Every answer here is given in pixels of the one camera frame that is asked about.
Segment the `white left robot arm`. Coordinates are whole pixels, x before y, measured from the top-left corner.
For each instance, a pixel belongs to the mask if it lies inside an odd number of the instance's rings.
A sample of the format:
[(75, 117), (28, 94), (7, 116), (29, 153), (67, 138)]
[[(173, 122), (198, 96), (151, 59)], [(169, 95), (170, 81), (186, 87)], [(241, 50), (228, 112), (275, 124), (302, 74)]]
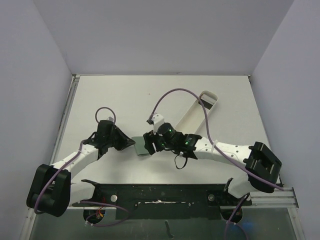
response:
[(100, 203), (102, 193), (90, 180), (73, 181), (88, 165), (98, 161), (110, 148), (123, 151), (135, 144), (111, 120), (102, 120), (78, 149), (51, 165), (41, 164), (35, 172), (26, 199), (26, 205), (36, 214), (60, 217), (72, 204), (85, 200), (95, 206)]

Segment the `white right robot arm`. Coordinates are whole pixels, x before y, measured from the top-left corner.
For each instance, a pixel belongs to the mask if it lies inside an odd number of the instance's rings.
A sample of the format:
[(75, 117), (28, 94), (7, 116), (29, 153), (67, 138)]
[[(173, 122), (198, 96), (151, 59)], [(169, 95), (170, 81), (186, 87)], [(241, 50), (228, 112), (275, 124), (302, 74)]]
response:
[(175, 155), (194, 160), (213, 160), (231, 164), (242, 170), (238, 177), (231, 177), (222, 192), (223, 200), (235, 204), (251, 192), (273, 193), (283, 190), (277, 185), (282, 167), (281, 161), (263, 143), (254, 145), (232, 145), (209, 139), (197, 134), (176, 131), (168, 122), (157, 131), (143, 135), (144, 147), (150, 155), (170, 151)]

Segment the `green card holder wallet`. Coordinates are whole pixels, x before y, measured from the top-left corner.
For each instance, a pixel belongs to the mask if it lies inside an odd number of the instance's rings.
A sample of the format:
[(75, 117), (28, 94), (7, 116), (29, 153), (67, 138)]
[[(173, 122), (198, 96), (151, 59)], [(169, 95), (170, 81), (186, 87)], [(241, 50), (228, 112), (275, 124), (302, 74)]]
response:
[(145, 140), (142, 136), (133, 136), (132, 140), (135, 141), (134, 149), (138, 156), (148, 156), (149, 152), (145, 148)]

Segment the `black credit card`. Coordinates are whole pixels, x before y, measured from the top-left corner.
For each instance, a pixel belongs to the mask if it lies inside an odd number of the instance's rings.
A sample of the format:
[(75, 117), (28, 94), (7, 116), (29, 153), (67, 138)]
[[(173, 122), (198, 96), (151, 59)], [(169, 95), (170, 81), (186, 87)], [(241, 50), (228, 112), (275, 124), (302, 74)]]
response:
[(214, 98), (200, 98), (200, 100), (202, 101), (204, 107), (208, 110), (210, 110), (215, 103), (217, 102)]

